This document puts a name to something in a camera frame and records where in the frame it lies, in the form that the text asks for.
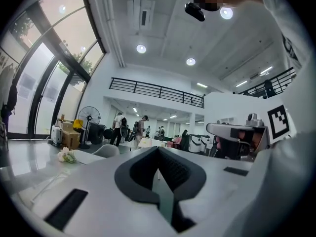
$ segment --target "chair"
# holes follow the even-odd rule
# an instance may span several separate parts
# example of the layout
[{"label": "chair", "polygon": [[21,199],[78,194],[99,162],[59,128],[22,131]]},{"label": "chair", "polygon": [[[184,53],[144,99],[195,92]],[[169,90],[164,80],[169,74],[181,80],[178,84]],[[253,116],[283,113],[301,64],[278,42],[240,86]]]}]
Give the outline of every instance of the chair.
[{"label": "chair", "polygon": [[101,156],[104,158],[109,158],[113,156],[119,155],[119,148],[114,145],[103,145],[97,151],[93,153],[93,155]]},{"label": "chair", "polygon": [[181,143],[181,138],[176,138],[176,140],[173,142],[173,147],[176,149],[180,149],[180,143]]},{"label": "chair", "polygon": [[168,148],[173,148],[173,142],[167,141],[167,147]]}]

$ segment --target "recessed ceiling light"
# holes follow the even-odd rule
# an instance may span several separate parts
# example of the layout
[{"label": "recessed ceiling light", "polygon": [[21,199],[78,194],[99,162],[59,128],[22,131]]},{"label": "recessed ceiling light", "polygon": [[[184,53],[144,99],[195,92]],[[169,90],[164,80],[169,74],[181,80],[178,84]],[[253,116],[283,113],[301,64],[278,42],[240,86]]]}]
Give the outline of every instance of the recessed ceiling light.
[{"label": "recessed ceiling light", "polygon": [[206,86],[206,85],[201,84],[201,83],[199,83],[199,82],[197,83],[197,85],[198,85],[198,86],[201,86],[201,87],[203,87],[203,88],[207,88],[207,86]]},{"label": "recessed ceiling light", "polygon": [[220,13],[224,19],[231,19],[233,17],[233,10],[230,8],[222,7]]},{"label": "recessed ceiling light", "polygon": [[262,74],[264,74],[265,72],[269,71],[270,69],[273,69],[273,67],[271,66],[271,67],[267,68],[266,70],[262,71],[260,74],[262,75]]},{"label": "recessed ceiling light", "polygon": [[236,87],[242,86],[245,83],[247,83],[247,81],[243,81],[242,83],[238,84]]},{"label": "recessed ceiling light", "polygon": [[196,60],[193,58],[189,58],[187,59],[187,65],[189,66],[193,66],[196,63]]},{"label": "recessed ceiling light", "polygon": [[146,47],[144,45],[138,45],[136,47],[137,52],[139,53],[146,53]]}]

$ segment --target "air conditioning unit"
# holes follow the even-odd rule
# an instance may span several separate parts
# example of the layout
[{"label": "air conditioning unit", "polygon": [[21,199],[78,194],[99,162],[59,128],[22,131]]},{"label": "air conditioning unit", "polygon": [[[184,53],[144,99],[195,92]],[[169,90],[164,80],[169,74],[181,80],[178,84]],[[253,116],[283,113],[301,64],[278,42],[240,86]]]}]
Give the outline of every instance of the air conditioning unit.
[{"label": "air conditioning unit", "polygon": [[254,80],[255,78],[257,78],[259,76],[259,73],[255,73],[254,75],[252,75],[250,77],[250,80]]},{"label": "air conditioning unit", "polygon": [[127,1],[127,16],[131,28],[135,30],[151,30],[155,1],[129,0]]}]

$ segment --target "backpack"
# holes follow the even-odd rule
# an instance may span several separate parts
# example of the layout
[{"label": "backpack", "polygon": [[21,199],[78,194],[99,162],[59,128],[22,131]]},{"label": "backpack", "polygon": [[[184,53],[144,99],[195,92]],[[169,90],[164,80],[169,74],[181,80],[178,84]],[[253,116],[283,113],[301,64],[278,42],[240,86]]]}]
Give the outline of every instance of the backpack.
[{"label": "backpack", "polygon": [[127,119],[126,118],[122,118],[122,120],[120,121],[120,125],[121,125],[121,127],[122,126],[126,127],[127,126]]},{"label": "backpack", "polygon": [[17,102],[17,95],[18,95],[18,91],[16,89],[16,86],[12,84],[9,91],[8,103],[6,104],[7,110],[9,111],[14,110],[16,106],[16,102]]}]

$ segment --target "standing fan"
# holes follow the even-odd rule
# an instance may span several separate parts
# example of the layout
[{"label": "standing fan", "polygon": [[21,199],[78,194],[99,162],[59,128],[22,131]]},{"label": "standing fan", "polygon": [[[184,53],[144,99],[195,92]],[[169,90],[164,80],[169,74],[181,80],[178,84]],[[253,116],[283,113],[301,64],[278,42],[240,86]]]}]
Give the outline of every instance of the standing fan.
[{"label": "standing fan", "polygon": [[81,124],[82,129],[84,130],[83,133],[83,139],[80,142],[79,148],[81,149],[88,149],[90,148],[88,145],[85,144],[85,141],[87,139],[87,131],[88,131],[88,125],[90,122],[99,124],[100,123],[100,113],[99,111],[92,107],[92,106],[87,106],[84,107],[78,114],[78,119],[83,120],[83,123]]}]

